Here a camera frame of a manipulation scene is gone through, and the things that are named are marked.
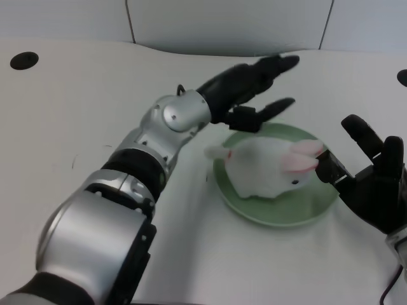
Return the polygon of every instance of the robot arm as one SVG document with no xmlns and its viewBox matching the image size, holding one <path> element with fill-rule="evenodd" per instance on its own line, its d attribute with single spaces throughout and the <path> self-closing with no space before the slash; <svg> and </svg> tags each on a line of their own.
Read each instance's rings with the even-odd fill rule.
<svg viewBox="0 0 407 305">
<path fill-rule="evenodd" d="M 210 122 L 257 131 L 294 100 L 259 113 L 239 105 L 298 61 L 275 56 L 237 65 L 197 91 L 159 99 L 106 164 L 49 218 L 39 239 L 36 275 L 0 305 L 129 304 L 149 261 L 155 204 L 183 145 Z"/>
<path fill-rule="evenodd" d="M 342 127 L 371 160 L 372 165 L 351 176 L 338 159 L 326 151 L 318 159 L 318 178 L 332 184 L 343 202 L 362 220 L 387 234 L 386 244 L 407 268 L 407 171 L 403 140 L 384 142 L 360 117 L 350 115 Z"/>
</svg>

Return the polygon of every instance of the cable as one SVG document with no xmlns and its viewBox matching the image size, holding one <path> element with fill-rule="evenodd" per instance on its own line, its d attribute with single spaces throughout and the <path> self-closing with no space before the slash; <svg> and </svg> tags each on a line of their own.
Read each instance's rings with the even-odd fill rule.
<svg viewBox="0 0 407 305">
<path fill-rule="evenodd" d="M 386 290 L 384 290 L 382 296 L 380 297 L 380 301 L 379 301 L 380 305 L 384 305 L 384 299 L 386 298 L 386 295 L 389 293 L 391 288 L 393 288 L 394 284 L 397 282 L 397 280 L 399 279 L 402 272 L 403 272 L 403 266 L 400 265 L 397 269 L 397 272 L 395 273 L 392 280 L 390 281 L 389 286 L 387 286 Z"/>
</svg>

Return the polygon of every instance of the white table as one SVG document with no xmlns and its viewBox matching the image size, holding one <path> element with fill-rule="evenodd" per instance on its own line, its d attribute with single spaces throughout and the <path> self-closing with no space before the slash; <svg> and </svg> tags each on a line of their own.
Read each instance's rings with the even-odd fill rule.
<svg viewBox="0 0 407 305">
<path fill-rule="evenodd" d="M 38 64 L 11 69 L 10 59 L 23 51 L 38 53 Z M 297 104 L 275 121 L 322 139 L 352 173 L 368 159 L 340 126 L 348 114 L 362 116 L 382 137 L 407 139 L 407 88 L 396 79 L 407 56 L 297 54 L 299 66 L 252 105 L 294 97 Z M 151 103 L 175 93 L 179 83 L 196 88 L 233 64 L 254 61 L 126 43 L 0 40 L 0 294 L 31 278 L 45 220 L 104 164 Z M 135 299 L 377 304 L 397 265 L 385 236 L 341 201 L 301 229 L 270 229 L 238 217 L 223 205 L 202 154 L 228 134 L 224 126 L 209 126 L 181 152 L 157 204 L 158 234 Z M 400 280 L 387 302 L 405 304 L 406 298 Z"/>
</svg>

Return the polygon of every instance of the stuffed bunny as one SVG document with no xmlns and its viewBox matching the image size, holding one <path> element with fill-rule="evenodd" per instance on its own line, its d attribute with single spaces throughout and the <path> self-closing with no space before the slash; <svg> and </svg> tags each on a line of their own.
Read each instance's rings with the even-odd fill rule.
<svg viewBox="0 0 407 305">
<path fill-rule="evenodd" d="M 251 137 L 235 147 L 208 147 L 206 157 L 223 159 L 226 173 L 241 198 L 275 198 L 299 189 L 310 180 L 323 150 L 320 140 L 290 142 L 271 137 Z"/>
</svg>

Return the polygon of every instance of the black hole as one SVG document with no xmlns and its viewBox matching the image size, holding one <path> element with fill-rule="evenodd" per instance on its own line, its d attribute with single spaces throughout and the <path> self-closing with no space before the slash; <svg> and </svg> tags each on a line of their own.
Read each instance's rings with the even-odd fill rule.
<svg viewBox="0 0 407 305">
<path fill-rule="evenodd" d="M 15 70 L 26 70 L 33 67 L 38 62 L 38 55 L 34 52 L 24 52 L 15 55 L 11 59 L 10 66 Z"/>
<path fill-rule="evenodd" d="M 398 72 L 397 79 L 404 87 L 407 87 L 407 70 L 401 70 Z"/>
</svg>

